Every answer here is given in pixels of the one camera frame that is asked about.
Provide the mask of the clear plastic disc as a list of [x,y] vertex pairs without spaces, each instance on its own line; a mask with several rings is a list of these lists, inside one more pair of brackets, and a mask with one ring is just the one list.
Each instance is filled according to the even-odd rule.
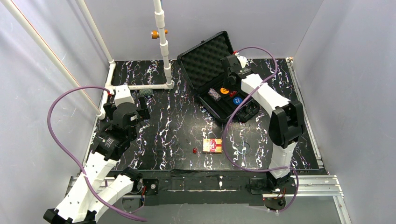
[[251,148],[250,145],[245,142],[242,141],[238,146],[237,146],[237,152],[241,155],[247,155],[248,153],[251,152]]

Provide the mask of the orange clamp on pipe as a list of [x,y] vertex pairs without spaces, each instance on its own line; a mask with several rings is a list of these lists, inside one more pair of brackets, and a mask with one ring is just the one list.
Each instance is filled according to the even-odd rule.
[[[168,30],[167,30],[167,29],[164,30],[164,34],[165,34],[165,35],[168,34]],[[159,33],[159,31],[157,31],[157,30],[152,30],[152,31],[151,31],[151,38],[152,38],[152,39],[158,39],[158,38],[160,38],[160,33]]]

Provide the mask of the orange dealer button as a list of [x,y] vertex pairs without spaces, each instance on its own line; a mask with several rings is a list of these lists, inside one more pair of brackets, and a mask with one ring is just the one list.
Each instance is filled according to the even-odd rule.
[[229,94],[229,92],[230,92],[230,91],[229,91],[228,89],[226,89],[226,88],[221,88],[221,89],[220,89],[220,93],[221,93],[221,94],[227,95],[227,94]]

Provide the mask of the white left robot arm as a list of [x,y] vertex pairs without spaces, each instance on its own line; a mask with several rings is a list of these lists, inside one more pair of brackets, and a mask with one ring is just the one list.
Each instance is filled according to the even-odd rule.
[[104,127],[94,141],[94,149],[83,165],[60,142],[52,128],[52,112],[65,96],[59,96],[50,106],[47,125],[51,137],[76,162],[81,173],[62,202],[55,208],[48,209],[43,218],[51,224],[96,224],[108,209],[112,209],[130,220],[146,222],[145,218],[135,215],[134,212],[126,212],[114,205],[124,195],[138,193],[142,189],[142,174],[136,169],[126,168],[115,176],[110,185],[99,191],[108,173],[130,147],[131,141],[136,139],[136,105],[126,101],[115,107],[111,123]]

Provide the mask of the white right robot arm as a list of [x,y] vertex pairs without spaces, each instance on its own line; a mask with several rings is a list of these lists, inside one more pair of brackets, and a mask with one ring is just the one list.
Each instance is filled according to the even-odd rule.
[[271,88],[246,66],[246,58],[232,54],[221,59],[228,89],[238,89],[254,99],[269,115],[268,134],[273,143],[267,171],[267,187],[277,189],[290,178],[290,165],[299,137],[304,133],[304,111],[300,101],[291,101]]

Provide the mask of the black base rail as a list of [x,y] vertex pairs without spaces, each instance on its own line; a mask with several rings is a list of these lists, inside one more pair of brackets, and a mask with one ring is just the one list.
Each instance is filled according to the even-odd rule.
[[265,173],[231,170],[142,170],[147,206],[170,204],[261,205],[276,196]]

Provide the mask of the red playing card box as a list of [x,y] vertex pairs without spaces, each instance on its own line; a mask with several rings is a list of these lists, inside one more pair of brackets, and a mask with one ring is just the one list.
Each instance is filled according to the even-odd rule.
[[203,153],[221,154],[222,149],[222,139],[203,139]]

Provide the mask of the white PVC pipe frame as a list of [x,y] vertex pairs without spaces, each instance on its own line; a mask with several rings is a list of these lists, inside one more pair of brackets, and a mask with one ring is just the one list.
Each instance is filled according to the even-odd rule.
[[[164,34],[165,30],[165,19],[164,19],[164,10],[162,7],[161,0],[155,0],[154,9],[155,9],[155,20],[157,31],[160,33],[160,49],[163,57],[163,70],[164,75],[166,77],[166,82],[163,84],[146,84],[146,85],[129,85],[130,90],[141,90],[141,89],[153,89],[153,90],[170,90],[174,87],[174,81],[172,80],[171,73],[171,64],[169,60],[169,43],[166,39],[166,35]],[[63,64],[62,60],[55,54],[55,52],[51,49],[51,47],[47,44],[47,42],[42,38],[39,32],[35,29],[35,27],[31,24],[31,22],[27,19],[27,17],[23,14],[23,12],[17,7],[17,5],[12,0],[2,0],[1,4],[8,10],[8,12],[17,20],[17,22],[24,28],[24,30],[29,34],[29,36],[34,40],[34,42],[40,47],[43,53],[52,61],[52,63],[58,68],[58,70],[63,74],[63,76],[69,81],[69,83],[73,87],[79,87],[80,84],[76,80],[76,78],[72,75],[72,73],[67,69],[67,67]],[[95,21],[83,0],[77,1],[78,8],[82,12],[83,16],[87,20],[87,23],[90,29],[93,32],[95,39],[97,40],[100,48],[105,54],[108,63],[109,63],[109,71],[106,77],[105,87],[113,94],[115,86],[111,85],[111,81],[113,78],[113,73],[115,70],[115,60],[111,56],[96,24]],[[96,106],[96,104],[92,101],[92,99],[82,91],[82,95],[88,104],[95,110],[96,116],[98,119],[105,118],[105,111],[103,105],[107,101],[107,93],[103,93],[101,105],[100,107]]]

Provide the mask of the blue small blind button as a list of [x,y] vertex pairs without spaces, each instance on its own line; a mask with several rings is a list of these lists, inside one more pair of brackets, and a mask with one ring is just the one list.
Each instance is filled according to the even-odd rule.
[[242,103],[242,101],[243,101],[243,99],[240,98],[240,97],[234,97],[234,98],[233,98],[233,103],[234,103],[235,105],[240,105],[240,104]]

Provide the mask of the black foam-lined poker case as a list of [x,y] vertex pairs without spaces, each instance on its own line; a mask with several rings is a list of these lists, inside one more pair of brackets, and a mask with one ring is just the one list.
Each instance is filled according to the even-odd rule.
[[[239,105],[233,103],[234,97],[243,100],[248,94],[241,90],[234,97],[220,93],[223,87],[225,71],[220,60],[234,52],[228,33],[221,31],[202,41],[200,44],[177,56],[183,75],[188,79],[190,87],[208,112],[221,123],[226,123]],[[210,88],[215,89],[221,99],[215,101],[208,95]]]

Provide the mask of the green blue poker chip stack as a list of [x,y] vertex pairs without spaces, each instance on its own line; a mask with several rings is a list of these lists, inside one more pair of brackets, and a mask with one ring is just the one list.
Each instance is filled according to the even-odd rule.
[[141,89],[139,90],[140,96],[152,96],[153,95],[153,89]]

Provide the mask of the red dice in case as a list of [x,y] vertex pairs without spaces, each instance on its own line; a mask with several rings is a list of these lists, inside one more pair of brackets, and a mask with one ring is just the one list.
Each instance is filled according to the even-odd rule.
[[237,93],[237,91],[232,91],[229,93],[229,97],[234,97]]

